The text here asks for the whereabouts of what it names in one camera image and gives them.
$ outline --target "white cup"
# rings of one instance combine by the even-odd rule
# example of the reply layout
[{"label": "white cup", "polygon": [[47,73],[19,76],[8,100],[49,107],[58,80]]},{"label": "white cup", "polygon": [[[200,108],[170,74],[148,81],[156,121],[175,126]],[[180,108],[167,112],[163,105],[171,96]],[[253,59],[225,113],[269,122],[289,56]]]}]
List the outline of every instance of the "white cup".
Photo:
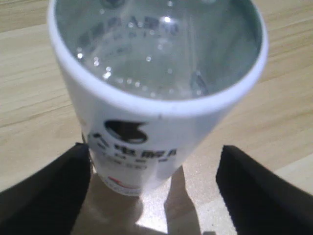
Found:
[{"label": "white cup", "polygon": [[252,68],[222,91],[189,100],[153,100],[100,81],[70,53],[48,10],[49,34],[90,155],[104,183],[129,196],[158,187],[258,81],[268,53],[264,21]]}]

